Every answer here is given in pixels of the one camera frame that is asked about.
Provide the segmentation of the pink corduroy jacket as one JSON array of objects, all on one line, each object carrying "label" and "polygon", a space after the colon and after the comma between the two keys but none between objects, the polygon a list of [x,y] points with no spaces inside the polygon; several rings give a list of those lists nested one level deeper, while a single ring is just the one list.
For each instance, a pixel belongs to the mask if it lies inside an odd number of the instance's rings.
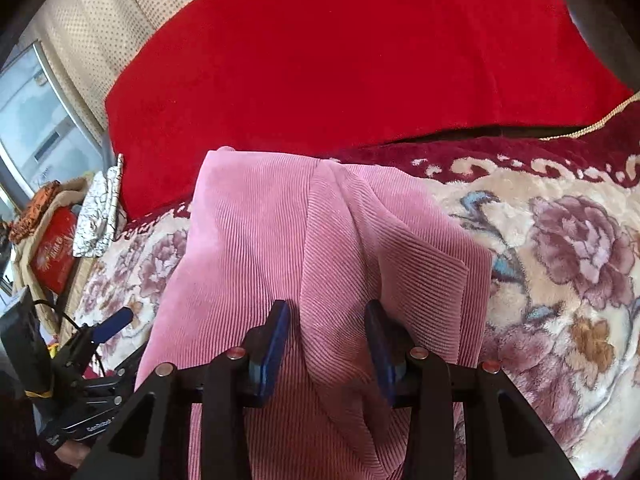
[{"label": "pink corduroy jacket", "polygon": [[284,300],[276,390],[245,416],[254,477],[396,479],[409,413],[381,396],[364,308],[378,300],[417,344],[471,366],[490,274],[490,251],[398,169],[211,151],[138,375],[209,362]]}]

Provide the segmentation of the beige fabric pile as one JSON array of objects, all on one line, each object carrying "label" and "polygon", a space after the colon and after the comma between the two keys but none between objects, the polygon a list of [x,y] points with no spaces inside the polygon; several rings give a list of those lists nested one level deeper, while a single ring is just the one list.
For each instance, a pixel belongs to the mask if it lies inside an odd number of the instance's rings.
[{"label": "beige fabric pile", "polygon": [[36,249],[43,237],[44,230],[58,208],[81,206],[92,182],[93,175],[86,174],[62,184],[62,190],[55,196],[55,199],[44,213],[35,233],[24,238],[20,244],[13,244],[15,256],[13,266],[13,289],[18,290],[27,287],[35,300],[48,300],[54,304],[52,309],[46,306],[36,307],[36,313],[42,326],[47,332],[55,337],[67,340],[72,334],[70,322],[64,320],[63,316],[71,318],[76,315],[81,303],[82,296],[90,278],[90,274],[96,265],[95,258],[76,258],[70,277],[61,295],[57,295],[50,290],[40,286],[32,272],[30,262],[35,255]]}]

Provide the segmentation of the red gift box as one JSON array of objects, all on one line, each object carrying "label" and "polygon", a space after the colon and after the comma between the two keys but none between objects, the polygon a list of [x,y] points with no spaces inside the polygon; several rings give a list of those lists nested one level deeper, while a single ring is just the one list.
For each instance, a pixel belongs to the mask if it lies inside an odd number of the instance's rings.
[{"label": "red gift box", "polygon": [[30,267],[42,287],[61,295],[74,265],[73,242],[77,216],[72,208],[58,208],[32,257]]}]

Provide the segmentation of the white patterned folded cloth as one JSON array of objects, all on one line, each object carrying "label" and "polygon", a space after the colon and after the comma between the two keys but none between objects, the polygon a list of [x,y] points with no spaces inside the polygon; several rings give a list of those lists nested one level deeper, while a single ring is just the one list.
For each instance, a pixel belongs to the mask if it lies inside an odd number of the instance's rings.
[{"label": "white patterned folded cloth", "polygon": [[116,164],[98,171],[82,202],[73,240],[76,258],[100,258],[122,232],[126,214],[119,203],[124,156],[117,155]]}]

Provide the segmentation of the orange patterned cloth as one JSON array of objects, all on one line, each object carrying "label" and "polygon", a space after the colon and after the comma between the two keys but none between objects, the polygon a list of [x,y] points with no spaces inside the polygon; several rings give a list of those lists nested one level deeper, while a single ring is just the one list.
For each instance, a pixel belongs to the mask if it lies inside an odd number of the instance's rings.
[{"label": "orange patterned cloth", "polygon": [[44,213],[61,190],[61,182],[53,180],[47,182],[35,192],[34,197],[29,201],[18,219],[11,223],[9,240],[12,244],[20,244],[24,238],[35,233]]}]

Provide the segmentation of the silver refrigerator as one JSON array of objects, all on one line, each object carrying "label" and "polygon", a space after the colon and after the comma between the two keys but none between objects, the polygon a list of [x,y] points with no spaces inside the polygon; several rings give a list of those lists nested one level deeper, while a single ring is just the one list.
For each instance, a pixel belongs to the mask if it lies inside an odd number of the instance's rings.
[{"label": "silver refrigerator", "polygon": [[64,93],[40,41],[1,70],[1,165],[26,197],[103,167],[99,143]]}]

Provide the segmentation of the floral plush blanket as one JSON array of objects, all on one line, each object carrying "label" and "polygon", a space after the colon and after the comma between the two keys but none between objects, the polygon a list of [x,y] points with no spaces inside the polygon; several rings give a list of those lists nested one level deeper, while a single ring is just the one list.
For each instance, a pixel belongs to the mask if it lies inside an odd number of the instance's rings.
[{"label": "floral plush blanket", "polygon": [[[496,360],[582,479],[639,456],[639,101],[550,139],[394,143],[311,157],[395,168],[491,254],[476,365]],[[75,315],[132,322],[101,348],[108,370],[148,345],[186,252],[193,196],[136,222],[94,266]]]}]

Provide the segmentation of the beige dotted curtain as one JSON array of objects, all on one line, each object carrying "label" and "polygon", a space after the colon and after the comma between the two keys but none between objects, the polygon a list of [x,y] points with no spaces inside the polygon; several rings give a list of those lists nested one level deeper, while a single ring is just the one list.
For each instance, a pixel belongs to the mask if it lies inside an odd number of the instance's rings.
[{"label": "beige dotted curtain", "polygon": [[192,0],[46,0],[21,34],[40,42],[53,75],[93,139],[107,129],[105,99],[144,44]]}]

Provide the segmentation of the red quilt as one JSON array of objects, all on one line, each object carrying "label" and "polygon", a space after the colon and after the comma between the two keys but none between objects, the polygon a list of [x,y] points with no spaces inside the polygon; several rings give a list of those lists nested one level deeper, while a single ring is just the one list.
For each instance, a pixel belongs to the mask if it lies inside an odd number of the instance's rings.
[{"label": "red quilt", "polygon": [[106,111],[137,219],[190,194],[222,146],[324,155],[585,126],[628,96],[563,0],[193,0],[125,68]]}]

